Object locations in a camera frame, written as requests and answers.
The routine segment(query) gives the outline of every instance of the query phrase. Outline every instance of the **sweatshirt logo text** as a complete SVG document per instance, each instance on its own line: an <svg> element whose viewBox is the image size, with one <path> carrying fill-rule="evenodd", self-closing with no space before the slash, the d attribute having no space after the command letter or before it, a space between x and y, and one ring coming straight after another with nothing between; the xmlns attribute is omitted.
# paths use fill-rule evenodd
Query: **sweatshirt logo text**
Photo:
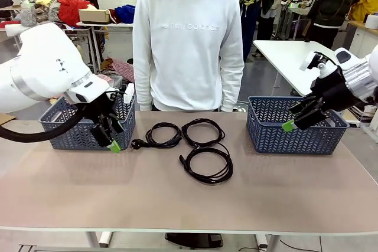
<svg viewBox="0 0 378 252"><path fill-rule="evenodd" d="M203 24L162 24L163 29L176 29L176 30L200 30L200 31L219 31L220 27L216 25L203 25Z"/></svg>

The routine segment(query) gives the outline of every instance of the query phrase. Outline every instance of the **red clothing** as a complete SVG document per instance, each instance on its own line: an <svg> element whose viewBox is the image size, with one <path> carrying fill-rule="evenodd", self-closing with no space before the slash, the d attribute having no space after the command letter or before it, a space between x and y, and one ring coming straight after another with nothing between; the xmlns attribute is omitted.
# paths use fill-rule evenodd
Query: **red clothing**
<svg viewBox="0 0 378 252"><path fill-rule="evenodd" d="M84 0L58 0L60 5L59 18L62 22L71 27L78 27L76 24L80 22L79 9L86 9L90 4Z"/></svg>
<svg viewBox="0 0 378 252"><path fill-rule="evenodd" d="M21 21L5 21L0 23L0 29L4 29L5 25L21 24Z"/></svg>

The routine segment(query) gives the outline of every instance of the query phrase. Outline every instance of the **yellow jacket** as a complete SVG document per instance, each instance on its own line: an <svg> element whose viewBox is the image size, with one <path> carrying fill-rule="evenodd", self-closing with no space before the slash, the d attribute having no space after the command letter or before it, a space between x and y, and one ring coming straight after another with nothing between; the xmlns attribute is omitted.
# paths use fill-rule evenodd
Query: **yellow jacket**
<svg viewBox="0 0 378 252"><path fill-rule="evenodd" d="M353 19L364 21L366 14L378 12L378 0L360 0L353 9Z"/></svg>

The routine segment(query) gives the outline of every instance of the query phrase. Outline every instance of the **blue plastic basket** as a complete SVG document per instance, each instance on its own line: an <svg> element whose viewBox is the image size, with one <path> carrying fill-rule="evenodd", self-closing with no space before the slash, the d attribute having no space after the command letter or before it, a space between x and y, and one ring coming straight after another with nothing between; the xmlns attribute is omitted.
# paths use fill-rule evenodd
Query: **blue plastic basket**
<svg viewBox="0 0 378 252"><path fill-rule="evenodd" d="M123 103L123 97L118 96L114 105L114 111L121 119L120 124L124 128L124 132L117 134L114 131L112 136L115 137L121 150L128 148L131 137L135 128L135 96L130 104ZM77 108L70 105L64 97L51 106L40 118L40 122L45 131L62 125L71 118ZM109 150L107 147L100 147L95 137L90 133L90 129L94 126L91 120L83 119L74 128L67 133L50 140L51 145L57 150Z"/></svg>
<svg viewBox="0 0 378 252"><path fill-rule="evenodd" d="M259 153L331 155L349 124L336 112L328 112L335 123L322 121L307 130L286 133L282 124L293 119L289 108L298 97L249 97L247 128Z"/></svg>

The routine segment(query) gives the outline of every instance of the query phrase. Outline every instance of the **cardboard box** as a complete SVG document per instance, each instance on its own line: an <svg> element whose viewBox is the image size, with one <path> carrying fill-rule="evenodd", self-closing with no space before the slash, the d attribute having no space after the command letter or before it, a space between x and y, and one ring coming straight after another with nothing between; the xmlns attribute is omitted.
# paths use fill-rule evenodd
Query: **cardboard box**
<svg viewBox="0 0 378 252"><path fill-rule="evenodd" d="M108 24L112 22L108 10L80 9L80 20L85 24Z"/></svg>
<svg viewBox="0 0 378 252"><path fill-rule="evenodd" d="M6 122L11 121L12 119L15 119L15 118L16 117L14 117L14 116L0 113L0 125L3 125Z"/></svg>

